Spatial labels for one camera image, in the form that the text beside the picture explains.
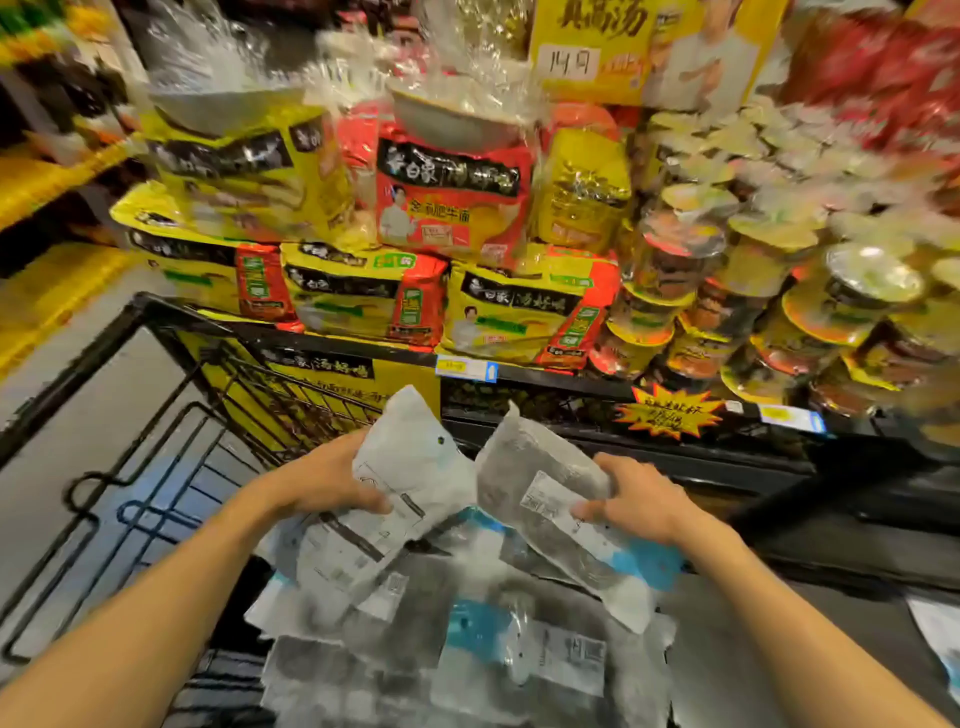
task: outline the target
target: store floor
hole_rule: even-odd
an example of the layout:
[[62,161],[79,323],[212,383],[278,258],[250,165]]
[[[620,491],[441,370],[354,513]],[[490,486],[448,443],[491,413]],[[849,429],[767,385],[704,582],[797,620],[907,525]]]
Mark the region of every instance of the store floor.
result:
[[[0,418],[7,421],[13,417],[26,399],[35,396],[103,329],[134,292],[152,289],[155,285],[154,278],[147,271],[134,269],[78,313],[67,327],[0,383]],[[180,370],[152,337],[146,332],[137,334],[20,455],[0,471],[0,553],[3,554],[0,558],[0,603],[13,593],[69,521],[69,514],[61,502],[65,484],[80,473],[109,468],[180,377]],[[195,397],[196,393],[187,391],[181,399],[188,402]],[[178,410],[179,407],[175,406],[168,420]],[[192,422],[184,420],[184,426],[192,426]],[[252,471],[245,470],[231,459],[227,449],[232,449],[235,444],[226,441],[220,442],[226,447],[220,448],[223,452],[219,453],[220,461],[216,467],[194,473],[192,463],[197,462],[203,453],[210,452],[217,437],[217,433],[209,430],[202,421],[198,421],[196,431],[198,434],[189,447],[164,446],[133,485],[113,489],[105,495],[104,502],[97,509],[100,522],[91,537],[92,546],[84,551],[63,584],[35,616],[25,619],[27,606],[40,595],[39,586],[34,587],[13,619],[8,619],[0,628],[0,641],[5,643],[16,624],[21,620],[24,622],[23,634],[12,645],[12,652],[24,656],[35,654],[69,616],[77,594],[108,555],[105,550],[108,547],[104,545],[115,543],[115,534],[122,530],[116,522],[118,509],[119,515],[124,516],[129,513],[130,503],[142,500],[155,488],[166,488],[163,485],[166,474],[170,474],[169,481],[175,481],[178,478],[183,480],[186,473],[190,473],[197,477],[197,487],[178,508],[187,516],[203,518],[215,507],[210,494],[216,491],[218,497],[223,497],[230,490],[222,478],[224,473],[238,481],[253,475]],[[181,462],[174,462],[174,451],[184,452]],[[81,494],[88,488],[89,485],[83,485]],[[846,538],[855,530],[844,522],[838,524],[836,520],[828,520],[824,527],[827,532],[833,529],[830,538]],[[92,524],[84,523],[71,544],[93,530]],[[813,551],[823,550],[827,542],[823,533],[821,531],[819,536],[808,533],[802,539],[805,545],[801,546]],[[888,556],[895,561],[908,558],[917,563],[925,562],[936,570],[954,570],[956,573],[960,549],[954,541],[924,534],[884,534],[869,529],[865,533],[866,536],[860,534],[859,546],[852,545],[847,549],[850,553],[867,558],[864,554],[876,553],[877,544],[886,544]],[[798,539],[801,539],[800,534],[794,534],[784,542],[797,542]],[[142,543],[142,540],[132,540],[122,546],[120,556],[126,559],[122,570],[130,567],[135,573],[136,569],[159,555],[134,553]],[[62,559],[63,554],[60,554],[53,560],[39,583],[49,577]],[[109,574],[98,582],[81,614],[96,600],[99,591],[108,590],[108,577]],[[118,578],[125,577],[126,574],[121,574]],[[946,676],[901,601],[867,601],[819,587],[799,586],[798,590],[911,688],[960,724],[960,710],[944,690]],[[675,678],[676,719],[683,728],[770,728],[785,724],[752,646],[732,618],[723,598],[708,582],[699,576],[685,575],[665,600],[663,609],[675,616],[680,624],[669,662]],[[0,679],[11,673],[9,666],[0,666]]]

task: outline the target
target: handwritten price sign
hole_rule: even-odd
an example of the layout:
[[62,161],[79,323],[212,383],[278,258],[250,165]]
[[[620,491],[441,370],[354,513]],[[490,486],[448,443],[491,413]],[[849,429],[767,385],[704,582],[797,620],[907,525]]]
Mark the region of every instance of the handwritten price sign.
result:
[[689,395],[684,390],[671,392],[654,384],[654,393],[647,394],[634,387],[636,403],[619,404],[619,423],[629,423],[630,429],[645,429],[651,435],[667,435],[676,440],[684,433],[700,437],[700,428],[716,425],[720,418],[713,410],[723,402],[707,400],[710,392]]

